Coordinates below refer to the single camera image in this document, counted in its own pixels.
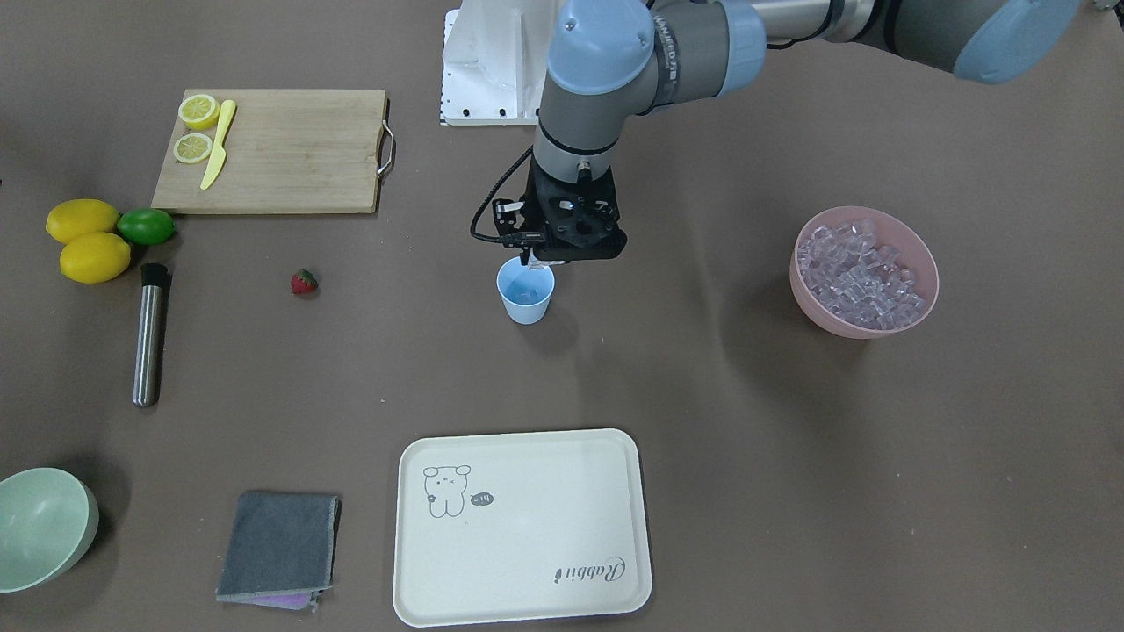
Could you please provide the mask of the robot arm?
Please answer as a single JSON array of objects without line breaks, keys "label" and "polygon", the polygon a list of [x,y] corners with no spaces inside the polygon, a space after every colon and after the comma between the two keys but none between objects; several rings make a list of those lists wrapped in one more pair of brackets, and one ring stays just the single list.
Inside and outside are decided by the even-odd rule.
[{"label": "robot arm", "polygon": [[[519,262],[609,260],[627,236],[610,168],[623,124],[738,91],[767,52],[859,43],[982,84],[1008,83],[1055,46],[1076,1],[566,1],[546,54],[537,136],[517,200],[489,192],[470,233]],[[477,222],[490,213],[493,235]]]}]

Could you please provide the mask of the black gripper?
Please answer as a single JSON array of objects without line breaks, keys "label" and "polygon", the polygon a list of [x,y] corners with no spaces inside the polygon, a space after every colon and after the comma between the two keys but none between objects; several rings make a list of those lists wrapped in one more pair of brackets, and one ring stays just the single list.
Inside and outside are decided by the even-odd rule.
[{"label": "black gripper", "polygon": [[545,265],[609,260],[618,258],[628,241],[618,226],[611,169],[602,177],[588,177],[583,169],[577,183],[565,183],[534,162],[525,193],[517,200],[495,200],[491,219],[498,243],[518,249],[525,265],[529,259]]}]

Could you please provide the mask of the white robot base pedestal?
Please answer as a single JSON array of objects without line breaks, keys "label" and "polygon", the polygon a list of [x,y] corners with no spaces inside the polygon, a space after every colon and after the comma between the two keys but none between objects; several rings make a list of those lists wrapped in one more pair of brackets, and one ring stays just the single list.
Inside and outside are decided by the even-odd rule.
[{"label": "white robot base pedestal", "polygon": [[463,1],[444,18],[439,121],[533,126],[559,1]]}]

